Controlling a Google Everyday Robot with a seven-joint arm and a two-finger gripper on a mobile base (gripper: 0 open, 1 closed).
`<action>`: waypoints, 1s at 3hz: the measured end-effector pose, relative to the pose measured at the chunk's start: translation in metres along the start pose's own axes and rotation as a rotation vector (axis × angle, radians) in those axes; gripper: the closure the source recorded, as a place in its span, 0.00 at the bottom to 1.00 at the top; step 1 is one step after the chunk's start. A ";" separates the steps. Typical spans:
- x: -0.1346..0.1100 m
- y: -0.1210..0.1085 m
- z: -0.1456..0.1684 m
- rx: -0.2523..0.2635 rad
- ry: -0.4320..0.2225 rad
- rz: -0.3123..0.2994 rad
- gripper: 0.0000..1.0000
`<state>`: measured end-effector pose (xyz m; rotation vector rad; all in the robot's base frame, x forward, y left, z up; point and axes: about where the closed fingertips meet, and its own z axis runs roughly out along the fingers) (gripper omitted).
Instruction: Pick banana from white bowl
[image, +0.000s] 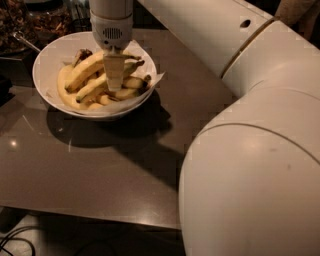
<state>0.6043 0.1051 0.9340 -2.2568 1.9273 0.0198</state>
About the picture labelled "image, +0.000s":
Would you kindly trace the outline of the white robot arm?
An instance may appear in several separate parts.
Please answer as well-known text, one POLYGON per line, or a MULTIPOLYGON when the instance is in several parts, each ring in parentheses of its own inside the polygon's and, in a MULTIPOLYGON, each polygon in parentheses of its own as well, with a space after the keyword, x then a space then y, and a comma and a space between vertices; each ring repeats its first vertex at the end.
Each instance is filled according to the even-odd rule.
POLYGON ((179 185, 187 256, 320 256, 320 60, 246 0, 138 0, 235 94, 179 185))

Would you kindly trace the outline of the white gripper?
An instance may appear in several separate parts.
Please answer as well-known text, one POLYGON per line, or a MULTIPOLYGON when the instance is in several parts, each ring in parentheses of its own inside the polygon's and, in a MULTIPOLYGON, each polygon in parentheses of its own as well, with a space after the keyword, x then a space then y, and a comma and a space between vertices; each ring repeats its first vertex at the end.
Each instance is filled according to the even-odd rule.
MULTIPOLYGON (((107 53, 122 53, 132 40, 133 14, 111 9, 91 9, 90 15, 96 43, 107 53)), ((108 90, 111 92, 121 89, 124 63, 122 55, 103 55, 108 90)))

